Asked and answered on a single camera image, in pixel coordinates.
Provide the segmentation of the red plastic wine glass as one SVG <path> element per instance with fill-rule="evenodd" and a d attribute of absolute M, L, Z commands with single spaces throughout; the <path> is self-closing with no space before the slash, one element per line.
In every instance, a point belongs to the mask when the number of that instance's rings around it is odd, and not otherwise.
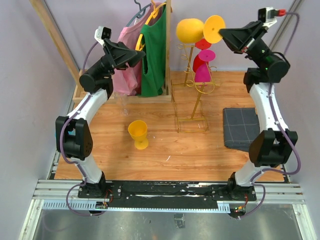
<path fill-rule="evenodd" d="M 211 45 L 212 44 L 204 38 L 195 43 L 195 47 L 198 48 L 200 52 L 193 60 L 192 70 L 194 72 L 196 72 L 201 65 L 214 59 L 213 52 L 209 49 Z"/>

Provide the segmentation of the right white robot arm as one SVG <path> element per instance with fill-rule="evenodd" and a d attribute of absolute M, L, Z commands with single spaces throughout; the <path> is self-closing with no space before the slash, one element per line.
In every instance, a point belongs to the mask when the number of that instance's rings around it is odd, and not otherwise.
<path fill-rule="evenodd" d="M 262 37 L 267 29 L 258 20 L 242 28 L 222 28 L 218 32 L 232 52 L 245 54 L 257 65 L 247 69 L 243 83 L 253 99 L 260 133 L 249 146 L 246 164 L 234 172 L 222 188 L 232 200 L 251 193 L 255 181 L 265 172 L 285 175 L 286 172 L 279 170 L 278 166 L 287 163 L 291 153 L 296 151 L 298 134 L 289 130 L 275 96 L 275 85 L 280 83 L 291 65 L 283 53 L 273 51 L 265 44 Z"/>

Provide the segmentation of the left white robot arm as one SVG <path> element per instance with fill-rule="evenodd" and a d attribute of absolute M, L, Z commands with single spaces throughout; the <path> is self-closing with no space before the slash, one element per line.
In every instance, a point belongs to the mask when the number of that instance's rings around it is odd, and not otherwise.
<path fill-rule="evenodd" d="M 75 165 L 82 175 L 80 198 L 102 198 L 107 194 L 105 174 L 92 155 L 90 123 L 113 93 L 115 71 L 135 67 L 146 55 L 144 51 L 130 49 L 123 42 L 115 43 L 107 38 L 103 39 L 102 47 L 104 56 L 79 78 L 85 97 L 68 115 L 55 120 L 56 148 L 64 161 Z"/>

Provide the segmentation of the yellow wine glass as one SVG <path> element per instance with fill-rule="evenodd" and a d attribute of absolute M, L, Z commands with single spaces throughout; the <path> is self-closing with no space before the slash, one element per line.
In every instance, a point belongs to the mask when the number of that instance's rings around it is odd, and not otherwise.
<path fill-rule="evenodd" d="M 135 120 L 128 126 L 128 133 L 134 140 L 134 146 L 138 150 L 144 150 L 148 147 L 149 141 L 147 139 L 148 127 L 142 120 Z"/>
<path fill-rule="evenodd" d="M 222 40 L 219 31 L 226 28 L 224 19 L 219 15 L 210 16 L 205 22 L 198 18 L 185 18 L 176 26 L 176 36 L 184 44 L 205 39 L 210 44 Z"/>

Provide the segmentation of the magenta plastic wine glass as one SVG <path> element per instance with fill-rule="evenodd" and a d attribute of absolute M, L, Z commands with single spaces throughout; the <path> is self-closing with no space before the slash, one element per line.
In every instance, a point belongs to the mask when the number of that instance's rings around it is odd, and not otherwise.
<path fill-rule="evenodd" d="M 212 51 L 212 53 L 213 53 L 213 57 L 215 59 L 216 58 L 216 54 L 215 54 L 214 51 Z M 208 82 L 211 81 L 211 72 L 209 70 L 209 68 L 210 68 L 209 67 L 209 63 L 210 62 L 211 61 L 204 63 L 203 65 L 201 65 L 197 69 L 197 71 L 195 72 L 195 79 L 194 79 L 196 83 L 208 83 Z"/>

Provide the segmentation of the clear glass wine glass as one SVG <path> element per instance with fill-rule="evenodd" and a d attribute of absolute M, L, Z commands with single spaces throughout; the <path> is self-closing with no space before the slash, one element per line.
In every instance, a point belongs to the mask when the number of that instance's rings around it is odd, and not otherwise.
<path fill-rule="evenodd" d="M 114 94 L 114 98 L 116 100 L 116 103 L 122 107 L 122 111 L 123 114 L 125 116 L 127 116 L 129 114 L 129 110 L 127 108 L 127 104 L 128 104 L 128 96 L 126 94 L 120 93 L 120 92 L 116 92 Z"/>

